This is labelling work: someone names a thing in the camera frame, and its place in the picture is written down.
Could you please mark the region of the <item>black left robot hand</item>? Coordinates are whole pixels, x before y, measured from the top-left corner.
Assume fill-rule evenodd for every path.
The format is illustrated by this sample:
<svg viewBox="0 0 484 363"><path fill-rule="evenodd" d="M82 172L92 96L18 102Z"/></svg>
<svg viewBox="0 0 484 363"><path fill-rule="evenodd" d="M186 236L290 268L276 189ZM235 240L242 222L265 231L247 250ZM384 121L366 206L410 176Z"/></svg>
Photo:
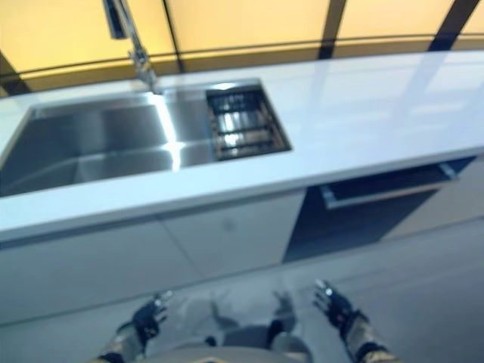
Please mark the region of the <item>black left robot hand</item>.
<svg viewBox="0 0 484 363"><path fill-rule="evenodd" d="M133 315L132 323L142 342L146 343L159 334L160 324L167 318L168 302L173 295L171 290L157 293Z"/></svg>

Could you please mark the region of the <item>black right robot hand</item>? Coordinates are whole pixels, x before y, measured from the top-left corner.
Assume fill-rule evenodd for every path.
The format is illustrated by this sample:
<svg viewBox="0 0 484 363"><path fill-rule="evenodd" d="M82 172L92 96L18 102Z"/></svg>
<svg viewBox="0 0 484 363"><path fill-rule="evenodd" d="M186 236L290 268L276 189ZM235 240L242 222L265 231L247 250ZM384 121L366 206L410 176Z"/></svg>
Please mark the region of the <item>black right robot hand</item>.
<svg viewBox="0 0 484 363"><path fill-rule="evenodd" d="M356 310L349 299L329 281L316 280L313 305L345 339L356 316Z"/></svg>

